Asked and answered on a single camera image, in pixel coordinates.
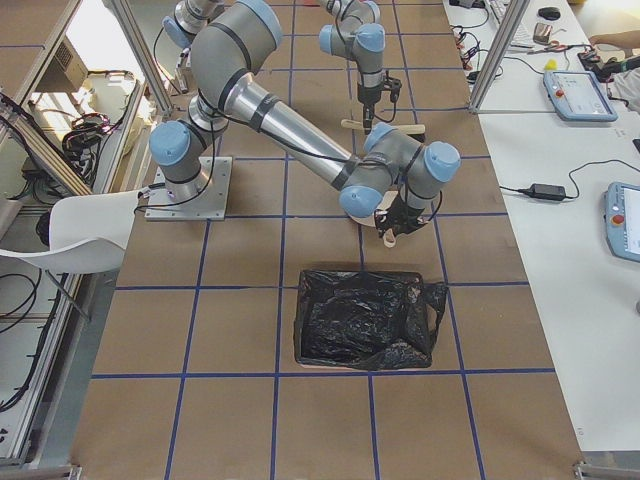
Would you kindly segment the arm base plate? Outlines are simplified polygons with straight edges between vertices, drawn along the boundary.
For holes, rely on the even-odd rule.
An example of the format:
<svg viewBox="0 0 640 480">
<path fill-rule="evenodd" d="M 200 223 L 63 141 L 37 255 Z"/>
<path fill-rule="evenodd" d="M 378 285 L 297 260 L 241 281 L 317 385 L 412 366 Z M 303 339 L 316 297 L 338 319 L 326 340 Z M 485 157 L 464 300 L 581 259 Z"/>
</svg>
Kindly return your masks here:
<svg viewBox="0 0 640 480">
<path fill-rule="evenodd" d="M 191 182 L 176 184 L 165 179 L 158 167 L 155 183 L 163 183 L 149 195 L 144 217 L 148 221 L 223 221 L 226 215 L 233 158 L 201 156 L 201 170 Z"/>
</svg>

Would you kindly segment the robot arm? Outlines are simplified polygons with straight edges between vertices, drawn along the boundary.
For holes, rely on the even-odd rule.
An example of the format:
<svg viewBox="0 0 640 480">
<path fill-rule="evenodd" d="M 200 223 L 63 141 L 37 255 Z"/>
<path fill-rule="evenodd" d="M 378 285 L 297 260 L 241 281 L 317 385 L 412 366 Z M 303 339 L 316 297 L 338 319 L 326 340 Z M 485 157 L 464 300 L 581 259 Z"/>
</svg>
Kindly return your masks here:
<svg viewBox="0 0 640 480">
<path fill-rule="evenodd" d="M 402 82 L 383 66 L 386 33 L 380 22 L 379 6 L 374 1 L 318 1 L 318 5 L 333 18 L 333 23 L 323 26 L 318 34 L 320 49 L 356 64 L 363 131 L 369 133 L 375 119 L 392 122 Z M 375 112 L 384 92 L 389 93 L 393 105 L 389 120 L 378 117 Z"/>
<path fill-rule="evenodd" d="M 395 81 L 383 71 L 385 31 L 372 1 L 325 3 L 333 23 L 324 27 L 324 51 L 356 64 L 364 104 L 364 152 L 356 155 L 330 138 L 256 80 L 283 32 L 263 1 L 182 1 L 164 28 L 190 53 L 197 91 L 185 114 L 157 126 L 149 139 L 161 173 L 147 207 L 156 219 L 218 219 L 224 214 L 227 172 L 205 150 L 230 123 L 270 138 L 330 184 L 344 212 L 371 219 L 380 234 L 409 234 L 428 222 L 426 208 L 458 171 L 452 145 L 424 144 L 400 128 L 375 120 L 374 108 Z"/>
</svg>

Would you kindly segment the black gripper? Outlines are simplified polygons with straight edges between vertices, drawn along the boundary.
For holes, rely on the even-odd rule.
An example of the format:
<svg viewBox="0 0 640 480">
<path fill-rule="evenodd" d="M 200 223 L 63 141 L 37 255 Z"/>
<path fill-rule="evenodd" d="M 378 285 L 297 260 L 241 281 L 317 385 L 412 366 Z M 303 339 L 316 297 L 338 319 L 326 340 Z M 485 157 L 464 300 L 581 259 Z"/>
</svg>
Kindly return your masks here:
<svg viewBox="0 0 640 480">
<path fill-rule="evenodd" d="M 423 212 L 423 209 L 410 207 L 401 197 L 395 197 L 390 206 L 374 212 L 378 236 L 382 238 L 388 231 L 394 236 L 417 231 L 430 221 L 429 217 L 422 215 Z"/>
<path fill-rule="evenodd" d="M 389 71 L 379 70 L 374 73 L 359 73 L 357 80 L 357 98 L 363 110 L 363 128 L 371 131 L 375 114 L 375 106 L 381 100 L 382 94 L 387 92 L 389 99 L 396 108 L 400 97 L 402 82 L 389 75 Z"/>
</svg>

